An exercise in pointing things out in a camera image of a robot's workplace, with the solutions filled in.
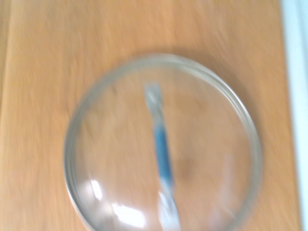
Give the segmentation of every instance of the petri dish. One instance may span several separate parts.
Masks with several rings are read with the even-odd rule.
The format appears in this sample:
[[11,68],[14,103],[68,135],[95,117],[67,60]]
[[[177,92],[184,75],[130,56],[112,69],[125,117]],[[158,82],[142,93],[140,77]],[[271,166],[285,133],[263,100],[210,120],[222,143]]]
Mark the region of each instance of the petri dish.
[[162,231],[152,120],[144,86],[163,98],[173,198],[183,231],[231,231],[249,213],[262,172],[254,123],[234,91],[175,55],[133,60],[83,97],[64,145],[64,176],[88,230]]

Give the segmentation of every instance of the blue strip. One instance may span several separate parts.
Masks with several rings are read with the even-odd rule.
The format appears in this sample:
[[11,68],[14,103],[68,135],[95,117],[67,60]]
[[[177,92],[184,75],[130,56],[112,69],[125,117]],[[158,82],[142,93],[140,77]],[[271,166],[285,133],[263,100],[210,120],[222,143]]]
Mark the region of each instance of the blue strip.
[[164,126],[154,128],[156,157],[159,177],[167,183],[172,183],[171,167],[167,147],[166,130]]

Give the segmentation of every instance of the wooden surface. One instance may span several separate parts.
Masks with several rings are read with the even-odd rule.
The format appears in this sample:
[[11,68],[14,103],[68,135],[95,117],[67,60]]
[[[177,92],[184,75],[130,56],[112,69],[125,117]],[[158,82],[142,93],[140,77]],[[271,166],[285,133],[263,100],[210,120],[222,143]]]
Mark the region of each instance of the wooden surface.
[[84,230],[63,177],[68,121],[101,74],[153,52],[185,56],[216,72],[256,124],[263,182],[241,229],[300,230],[279,1],[13,1],[0,7],[0,39],[7,41],[0,52],[0,230]]

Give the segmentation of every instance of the wooden table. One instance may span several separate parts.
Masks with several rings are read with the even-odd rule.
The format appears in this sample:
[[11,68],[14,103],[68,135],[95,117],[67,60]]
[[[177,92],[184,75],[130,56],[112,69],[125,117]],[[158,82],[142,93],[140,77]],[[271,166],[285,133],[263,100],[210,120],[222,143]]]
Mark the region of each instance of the wooden table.
[[64,183],[64,135],[80,97],[142,54],[188,57],[242,99],[264,175],[242,230],[300,230],[278,0],[2,1],[0,230],[84,230]]

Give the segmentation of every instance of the glass petri dish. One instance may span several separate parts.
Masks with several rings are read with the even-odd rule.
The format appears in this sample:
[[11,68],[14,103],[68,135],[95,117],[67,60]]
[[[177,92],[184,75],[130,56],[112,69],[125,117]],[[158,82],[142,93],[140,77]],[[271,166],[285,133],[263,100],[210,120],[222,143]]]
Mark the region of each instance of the glass petri dish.
[[162,230],[144,85],[163,97],[174,200],[183,231],[230,231],[249,212],[262,170],[259,138],[233,90],[204,66],[159,54],[107,74],[67,130],[64,175],[89,230]]

